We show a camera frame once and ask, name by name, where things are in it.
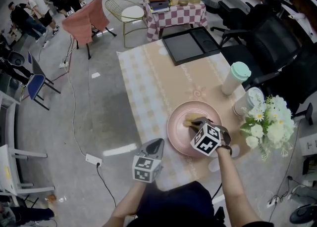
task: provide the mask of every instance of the small table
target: small table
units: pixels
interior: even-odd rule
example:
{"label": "small table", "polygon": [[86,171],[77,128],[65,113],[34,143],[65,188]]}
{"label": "small table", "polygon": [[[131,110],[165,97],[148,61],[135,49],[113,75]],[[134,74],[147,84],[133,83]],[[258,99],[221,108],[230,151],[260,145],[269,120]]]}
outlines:
{"label": "small table", "polygon": [[147,39],[150,42],[159,40],[163,29],[167,27],[185,24],[207,26],[206,6],[203,2],[188,3],[187,6],[174,5],[169,11],[152,13],[150,5],[144,0],[144,8],[148,21]]}
{"label": "small table", "polygon": [[221,85],[230,66],[221,53],[174,66],[159,40],[120,53],[118,58],[141,142],[158,137],[165,140],[164,168],[157,179],[159,189],[173,189],[211,175],[209,164],[218,161],[216,154],[212,158],[188,157],[171,145],[167,121],[184,102],[199,100],[210,104],[230,132],[235,155],[240,157],[250,150],[239,131],[243,121],[232,109],[245,91],[240,86],[231,96],[222,94]]}
{"label": "small table", "polygon": [[45,153],[36,153],[24,150],[18,150],[9,147],[7,144],[0,147],[0,185],[1,189],[5,189],[11,194],[3,191],[0,195],[19,195],[29,193],[39,193],[55,190],[54,186],[42,188],[26,188],[32,187],[32,183],[20,183],[20,178],[16,166],[16,158],[27,159],[28,156],[47,158]]}

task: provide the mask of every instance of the gold wire chair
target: gold wire chair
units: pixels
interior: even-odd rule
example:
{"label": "gold wire chair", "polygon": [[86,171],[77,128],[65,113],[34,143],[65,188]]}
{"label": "gold wire chair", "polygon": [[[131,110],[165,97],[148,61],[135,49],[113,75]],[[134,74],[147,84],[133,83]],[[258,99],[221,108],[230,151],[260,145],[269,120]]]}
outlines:
{"label": "gold wire chair", "polygon": [[[120,5],[118,5],[117,2],[120,3],[125,3],[128,6],[125,6],[125,8],[122,8]],[[140,30],[140,29],[147,29],[147,24],[144,21],[144,15],[145,12],[144,10],[136,3],[129,1],[129,0],[107,0],[105,2],[105,7],[107,8],[107,10],[114,16],[116,17],[119,21],[121,21],[123,23],[123,40],[124,40],[124,47],[125,48],[131,48],[131,47],[126,47],[125,45],[125,36],[133,31],[136,30]],[[130,15],[127,15],[128,11],[131,12],[131,10],[137,11],[137,13],[135,13],[135,17],[131,17]],[[125,32],[125,24],[129,23],[129,22],[133,22],[133,21],[137,21],[137,20],[142,20],[145,24],[146,27],[143,28],[137,28],[137,29],[133,29],[129,32]]]}

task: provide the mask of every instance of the gray floor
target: gray floor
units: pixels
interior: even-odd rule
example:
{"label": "gray floor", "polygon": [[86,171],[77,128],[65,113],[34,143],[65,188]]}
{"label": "gray floor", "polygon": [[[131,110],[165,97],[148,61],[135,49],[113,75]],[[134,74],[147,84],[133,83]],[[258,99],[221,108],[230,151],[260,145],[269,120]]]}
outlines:
{"label": "gray floor", "polygon": [[[84,46],[74,50],[69,76],[76,96],[74,128],[77,141],[84,153],[103,159],[102,176],[119,202],[132,184],[131,163],[136,152],[103,157],[103,151],[131,143],[140,145],[140,139],[116,56],[117,51],[125,51],[122,25],[108,11],[105,10],[105,14],[110,20],[108,28],[113,28],[113,32],[118,34],[117,37],[107,33],[94,38],[94,42],[90,44],[92,59],[89,61]],[[63,16],[57,15],[55,20],[60,24]],[[221,25],[221,20],[211,14],[208,14],[208,21],[209,27]],[[138,24],[141,26],[141,23],[132,26],[136,28],[139,27]],[[164,34],[182,29],[184,26],[170,28]],[[221,33],[215,31],[213,35],[216,40],[220,40]],[[147,43],[146,30],[128,35],[127,43],[135,46]],[[58,65],[65,58],[69,44],[69,34],[61,27],[60,33],[50,40],[50,45],[41,51],[40,57],[40,45],[36,45],[32,38],[27,38],[21,52],[26,55],[27,49],[30,49],[36,59],[40,59],[40,66],[47,77],[55,79],[65,73]],[[96,72],[100,73],[100,76],[92,78],[91,75]],[[33,182],[35,186],[56,187],[54,193],[57,202],[54,207],[59,227],[100,227],[111,215],[114,204],[97,175],[96,167],[85,161],[74,140],[74,98],[67,75],[58,78],[54,86],[61,91],[61,95],[47,88],[42,90],[45,104],[50,111],[46,111],[30,98],[23,100],[19,107],[16,139],[18,148],[48,153],[48,159],[21,162],[22,176],[24,182]],[[248,199],[257,212],[260,209],[265,221],[268,221],[273,210],[266,208],[271,197],[267,190],[274,194],[277,192],[289,159],[290,157],[282,159],[280,153],[275,152],[271,159],[264,163],[258,151],[254,150],[236,161]],[[300,180],[301,163],[302,157],[297,145],[288,175]],[[205,178],[200,182],[214,194],[221,182],[220,172],[218,171],[213,179]],[[287,183],[284,182],[279,195],[286,190]],[[42,202],[45,195],[38,195]],[[224,205],[224,201],[217,203],[215,207],[220,205]],[[291,226],[288,218],[298,205],[297,202],[287,200],[279,203],[272,216],[275,226]],[[228,216],[226,223],[230,226]]]}

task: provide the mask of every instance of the checkered tablecloth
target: checkered tablecloth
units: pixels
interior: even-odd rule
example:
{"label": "checkered tablecloth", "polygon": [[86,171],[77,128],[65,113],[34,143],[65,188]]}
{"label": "checkered tablecloth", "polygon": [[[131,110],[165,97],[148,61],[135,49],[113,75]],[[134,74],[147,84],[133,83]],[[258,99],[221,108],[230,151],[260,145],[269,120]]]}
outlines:
{"label": "checkered tablecloth", "polygon": [[169,11],[152,13],[151,7],[144,0],[144,8],[148,21],[147,39],[150,42],[159,39],[159,31],[166,27],[196,24],[198,26],[207,26],[206,6],[203,2],[200,4],[191,4],[187,6],[171,6]]}
{"label": "checkered tablecloth", "polygon": [[171,145],[167,121],[173,110],[184,102],[200,100],[214,107],[222,125],[230,132],[235,155],[239,157],[249,151],[239,131],[242,121],[232,109],[245,91],[240,86],[230,97],[222,94],[221,85],[230,66],[221,53],[174,66],[159,40],[118,53],[118,58],[141,142],[158,137],[165,140],[164,168],[157,179],[161,190],[212,175],[210,165],[218,163],[216,158],[182,155]]}

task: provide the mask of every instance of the cup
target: cup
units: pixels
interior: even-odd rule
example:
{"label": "cup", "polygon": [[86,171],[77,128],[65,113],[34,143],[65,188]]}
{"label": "cup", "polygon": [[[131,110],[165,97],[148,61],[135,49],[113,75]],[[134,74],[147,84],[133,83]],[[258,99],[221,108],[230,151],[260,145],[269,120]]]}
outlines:
{"label": "cup", "polygon": [[259,100],[264,102],[263,92],[257,87],[252,87],[237,100],[236,103],[234,103],[233,112],[238,116],[243,116],[245,115],[245,111],[242,107],[245,107],[247,111],[250,111],[259,103]]}
{"label": "cup", "polygon": [[251,76],[251,71],[243,62],[235,62],[230,67],[230,72],[223,82],[221,90],[223,94],[230,95]]}

